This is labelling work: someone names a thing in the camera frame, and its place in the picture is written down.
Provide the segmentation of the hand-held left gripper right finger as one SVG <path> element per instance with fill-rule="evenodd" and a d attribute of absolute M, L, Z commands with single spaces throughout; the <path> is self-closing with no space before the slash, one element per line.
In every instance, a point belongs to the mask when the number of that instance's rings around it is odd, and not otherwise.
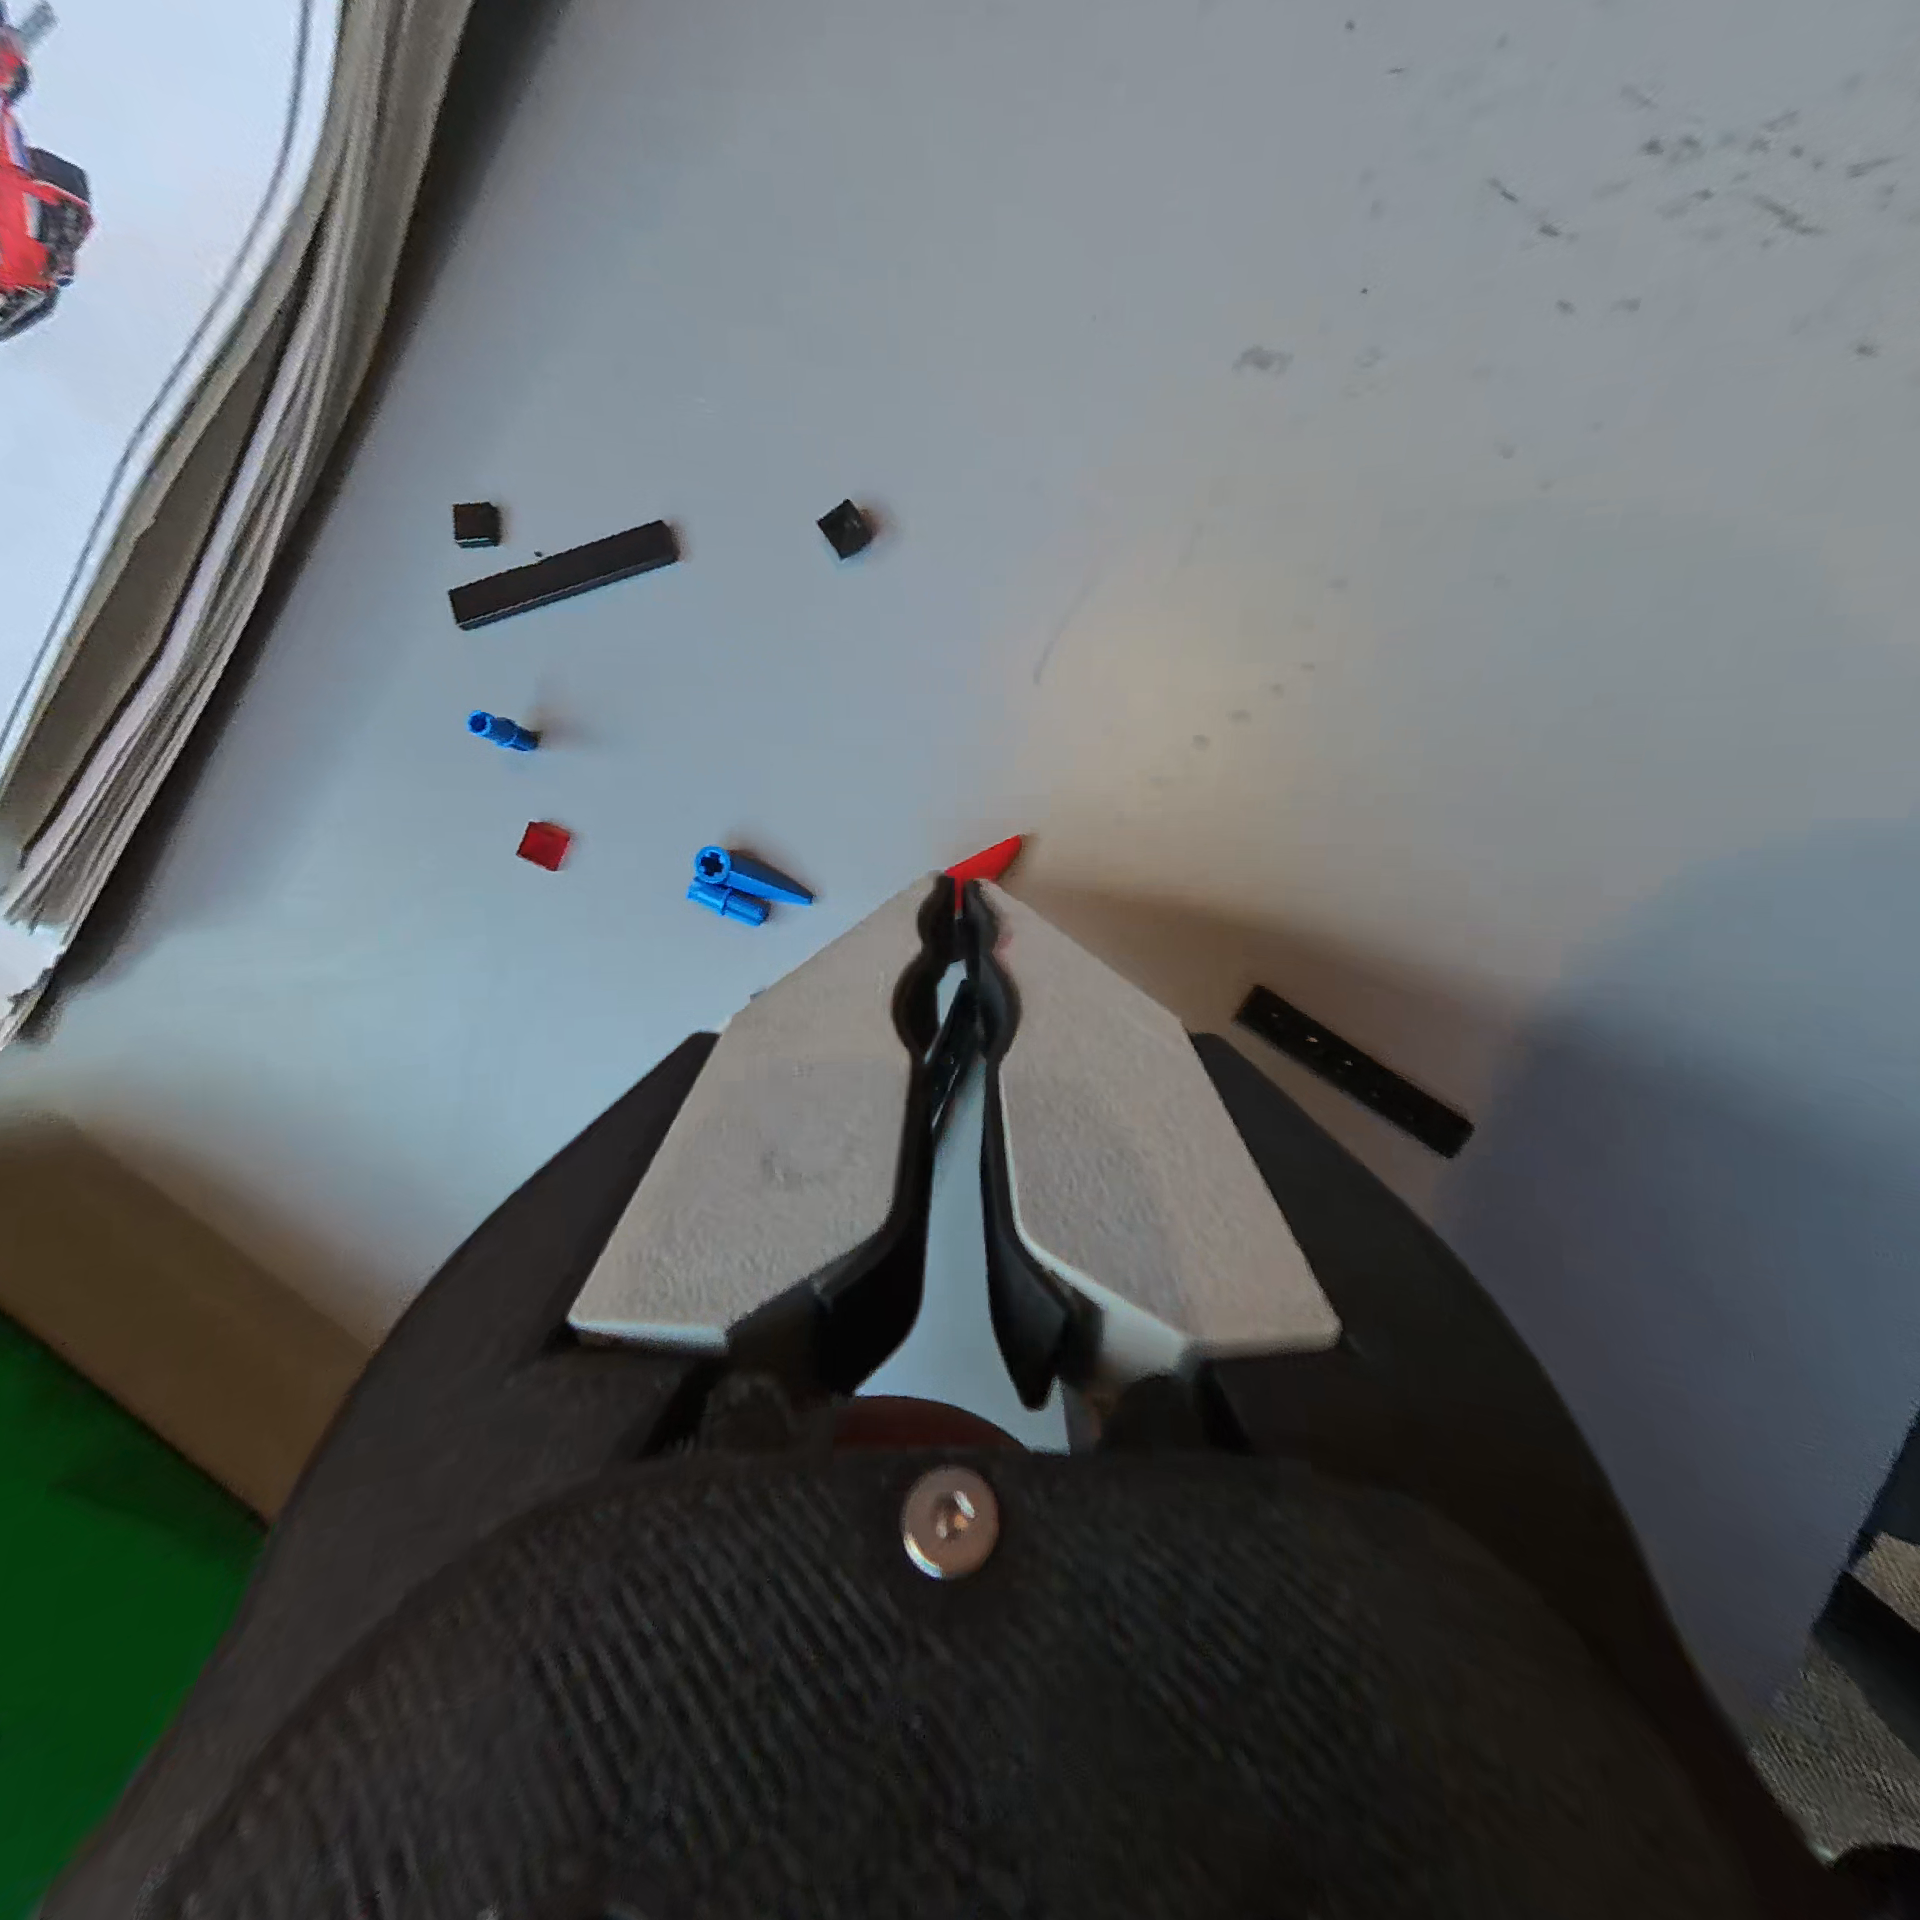
<path fill-rule="evenodd" d="M 1197 1041 L 993 881 L 964 885 L 982 1020 L 982 1226 L 1024 1404 L 1341 1338 Z"/>

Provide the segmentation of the instruction booklet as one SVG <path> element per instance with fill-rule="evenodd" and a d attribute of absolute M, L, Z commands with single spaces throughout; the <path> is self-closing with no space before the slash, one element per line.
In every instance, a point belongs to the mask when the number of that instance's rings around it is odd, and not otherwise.
<path fill-rule="evenodd" d="M 5 4 L 5 1042 L 344 436 L 470 15 Z"/>

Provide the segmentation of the long black holed toy beam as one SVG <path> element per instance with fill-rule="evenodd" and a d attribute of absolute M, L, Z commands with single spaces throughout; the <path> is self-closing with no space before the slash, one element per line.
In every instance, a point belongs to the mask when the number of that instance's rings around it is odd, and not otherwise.
<path fill-rule="evenodd" d="M 1474 1121 L 1459 1108 L 1395 1073 L 1267 986 L 1256 983 L 1249 989 L 1234 1022 L 1365 1112 L 1424 1146 L 1431 1155 L 1454 1158 L 1474 1135 Z"/>

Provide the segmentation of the blue curved toy brick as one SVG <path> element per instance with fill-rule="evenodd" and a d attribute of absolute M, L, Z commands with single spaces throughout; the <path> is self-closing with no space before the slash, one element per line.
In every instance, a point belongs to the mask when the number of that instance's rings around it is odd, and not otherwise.
<path fill-rule="evenodd" d="M 691 881 L 714 881 L 759 895 L 769 904 L 812 904 L 815 892 L 801 881 L 759 861 L 751 853 L 719 843 L 699 847 L 691 862 Z"/>

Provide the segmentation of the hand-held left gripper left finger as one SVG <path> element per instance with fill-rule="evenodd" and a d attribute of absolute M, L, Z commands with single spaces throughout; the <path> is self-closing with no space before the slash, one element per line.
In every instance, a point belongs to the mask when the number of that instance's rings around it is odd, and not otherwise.
<path fill-rule="evenodd" d="M 954 884 L 927 875 L 719 1032 L 566 1310 L 584 1338 L 888 1352 L 923 1293 L 928 1058 Z"/>

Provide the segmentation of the long grey-blue toy plate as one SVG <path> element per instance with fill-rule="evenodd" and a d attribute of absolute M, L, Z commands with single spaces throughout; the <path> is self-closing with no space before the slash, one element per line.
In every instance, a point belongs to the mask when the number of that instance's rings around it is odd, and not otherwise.
<path fill-rule="evenodd" d="M 653 519 L 454 586 L 447 589 L 447 609 L 461 632 L 474 632 L 675 567 L 679 560 L 679 528 L 667 519 Z"/>

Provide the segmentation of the green plastic bin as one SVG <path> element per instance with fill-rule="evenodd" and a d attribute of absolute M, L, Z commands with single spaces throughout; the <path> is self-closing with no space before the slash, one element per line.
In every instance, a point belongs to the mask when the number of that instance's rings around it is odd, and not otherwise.
<path fill-rule="evenodd" d="M 264 1520 L 2 1322 L 2 1915 L 36 1915 L 234 1619 Z"/>

